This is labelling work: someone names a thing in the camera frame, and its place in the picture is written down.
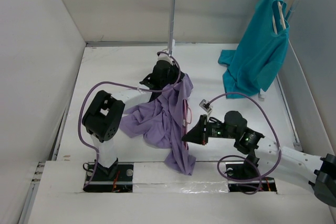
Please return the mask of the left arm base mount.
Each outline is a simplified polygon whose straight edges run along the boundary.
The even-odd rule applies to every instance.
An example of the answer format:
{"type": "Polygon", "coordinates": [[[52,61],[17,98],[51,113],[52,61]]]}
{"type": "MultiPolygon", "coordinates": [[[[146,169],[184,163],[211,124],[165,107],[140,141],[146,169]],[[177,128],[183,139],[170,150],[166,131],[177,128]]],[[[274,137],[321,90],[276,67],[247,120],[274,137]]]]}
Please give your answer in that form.
{"type": "Polygon", "coordinates": [[[133,163],[115,162],[110,168],[95,163],[84,163],[86,172],[83,190],[87,193],[131,193],[133,192],[133,163]]]}

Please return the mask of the purple t-shirt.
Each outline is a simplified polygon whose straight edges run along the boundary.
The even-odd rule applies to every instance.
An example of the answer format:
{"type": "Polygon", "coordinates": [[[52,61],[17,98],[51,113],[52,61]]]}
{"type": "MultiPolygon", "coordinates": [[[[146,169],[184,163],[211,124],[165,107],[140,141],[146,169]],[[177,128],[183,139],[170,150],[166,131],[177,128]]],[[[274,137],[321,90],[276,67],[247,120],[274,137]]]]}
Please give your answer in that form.
{"type": "Polygon", "coordinates": [[[185,74],[173,89],[155,100],[126,110],[119,126],[130,138],[142,135],[154,147],[169,148],[165,164],[184,175],[192,175],[196,162],[196,157],[182,143],[184,101],[192,89],[193,84],[185,74]]]}

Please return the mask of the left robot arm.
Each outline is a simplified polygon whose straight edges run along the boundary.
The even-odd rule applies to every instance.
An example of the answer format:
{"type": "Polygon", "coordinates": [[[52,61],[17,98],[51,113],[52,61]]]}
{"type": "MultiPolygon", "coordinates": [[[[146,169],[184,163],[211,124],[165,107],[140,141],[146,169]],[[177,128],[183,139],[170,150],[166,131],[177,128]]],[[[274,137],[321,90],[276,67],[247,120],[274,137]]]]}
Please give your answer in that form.
{"type": "Polygon", "coordinates": [[[112,180],[117,175],[118,157],[114,150],[113,137],[118,131],[124,113],[130,112],[138,105],[154,105],[155,101],[164,94],[173,91],[184,77],[179,64],[174,60],[158,60],[138,86],[112,81],[97,83],[87,94],[99,86],[110,84],[125,88],[115,94],[100,90],[96,93],[87,110],[80,110],[79,123],[93,140],[91,146],[97,153],[95,169],[105,180],[112,180]]]}

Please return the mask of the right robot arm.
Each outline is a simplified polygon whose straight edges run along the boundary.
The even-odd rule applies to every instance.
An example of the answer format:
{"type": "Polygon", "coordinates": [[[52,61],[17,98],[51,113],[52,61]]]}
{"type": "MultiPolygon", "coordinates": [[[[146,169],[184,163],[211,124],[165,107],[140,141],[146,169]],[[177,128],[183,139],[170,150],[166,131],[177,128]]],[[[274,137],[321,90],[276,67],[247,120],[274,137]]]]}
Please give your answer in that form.
{"type": "Polygon", "coordinates": [[[320,157],[279,147],[276,141],[250,129],[237,111],[227,112],[222,122],[201,115],[182,140],[206,145],[209,138],[234,139],[234,148],[245,155],[242,164],[223,173],[230,180],[244,184],[258,180],[259,175],[270,176],[304,188],[321,202],[335,207],[334,155],[320,157]]]}

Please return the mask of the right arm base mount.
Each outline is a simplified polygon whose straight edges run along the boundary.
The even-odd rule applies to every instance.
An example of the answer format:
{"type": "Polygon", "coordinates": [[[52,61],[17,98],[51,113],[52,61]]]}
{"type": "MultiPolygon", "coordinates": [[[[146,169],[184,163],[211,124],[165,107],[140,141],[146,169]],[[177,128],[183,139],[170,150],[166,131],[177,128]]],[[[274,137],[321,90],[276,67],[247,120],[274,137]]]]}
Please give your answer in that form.
{"type": "MultiPolygon", "coordinates": [[[[257,177],[257,171],[244,160],[237,158],[229,158],[221,161],[221,171],[229,178],[246,180],[257,177]]],[[[250,195],[256,191],[260,183],[260,180],[254,180],[250,182],[235,182],[228,180],[228,191],[230,193],[243,193],[250,195]]],[[[259,192],[277,192],[277,187],[274,178],[263,177],[261,180],[261,186],[259,192]]]]}

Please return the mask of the pink wire hanger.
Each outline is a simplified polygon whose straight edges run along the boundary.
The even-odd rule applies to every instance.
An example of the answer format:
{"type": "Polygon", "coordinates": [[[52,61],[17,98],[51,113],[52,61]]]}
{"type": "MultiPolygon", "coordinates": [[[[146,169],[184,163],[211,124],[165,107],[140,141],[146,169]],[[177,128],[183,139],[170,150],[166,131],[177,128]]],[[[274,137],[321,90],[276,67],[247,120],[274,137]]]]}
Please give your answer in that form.
{"type": "Polygon", "coordinates": [[[182,135],[186,135],[188,130],[188,126],[192,122],[192,111],[188,106],[187,100],[183,100],[183,127],[182,127],[182,135]]]}

